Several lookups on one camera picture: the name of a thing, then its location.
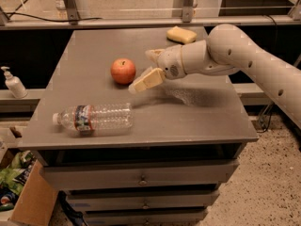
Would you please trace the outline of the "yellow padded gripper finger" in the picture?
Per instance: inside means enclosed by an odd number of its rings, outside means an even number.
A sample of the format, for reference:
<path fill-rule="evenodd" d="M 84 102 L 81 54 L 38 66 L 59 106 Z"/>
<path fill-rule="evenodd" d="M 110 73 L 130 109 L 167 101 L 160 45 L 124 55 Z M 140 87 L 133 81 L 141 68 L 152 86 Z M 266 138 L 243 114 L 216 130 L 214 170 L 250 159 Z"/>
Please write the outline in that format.
<path fill-rule="evenodd" d="M 165 72 L 160 68 L 149 67 L 128 87 L 132 94 L 161 85 L 166 80 Z"/>
<path fill-rule="evenodd" d="M 147 59 L 151 60 L 152 62 L 156 64 L 161 64 L 164 51 L 165 51 L 164 49 L 151 49 L 151 50 L 147 50 L 145 52 L 145 55 Z"/>

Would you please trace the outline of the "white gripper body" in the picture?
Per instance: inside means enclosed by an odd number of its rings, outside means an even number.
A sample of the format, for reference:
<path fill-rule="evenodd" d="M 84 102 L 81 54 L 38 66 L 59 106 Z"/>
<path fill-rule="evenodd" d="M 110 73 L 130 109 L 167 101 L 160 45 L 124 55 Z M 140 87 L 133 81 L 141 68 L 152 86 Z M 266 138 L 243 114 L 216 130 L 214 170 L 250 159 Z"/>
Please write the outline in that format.
<path fill-rule="evenodd" d="M 164 49 L 158 56 L 157 65 L 169 80 L 184 78 L 186 73 L 182 65 L 182 46 L 175 45 Z"/>

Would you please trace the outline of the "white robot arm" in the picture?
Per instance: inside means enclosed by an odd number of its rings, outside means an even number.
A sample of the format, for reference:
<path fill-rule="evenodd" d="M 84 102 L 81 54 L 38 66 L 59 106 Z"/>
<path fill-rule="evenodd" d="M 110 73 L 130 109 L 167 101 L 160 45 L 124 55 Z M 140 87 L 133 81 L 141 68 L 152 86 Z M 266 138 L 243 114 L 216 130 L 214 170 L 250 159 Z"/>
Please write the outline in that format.
<path fill-rule="evenodd" d="M 188 74 L 218 76 L 241 71 L 301 127 L 301 70 L 261 49 L 233 24 L 214 27 L 204 40 L 148 50 L 146 57 L 155 66 L 129 86 L 132 94 Z"/>

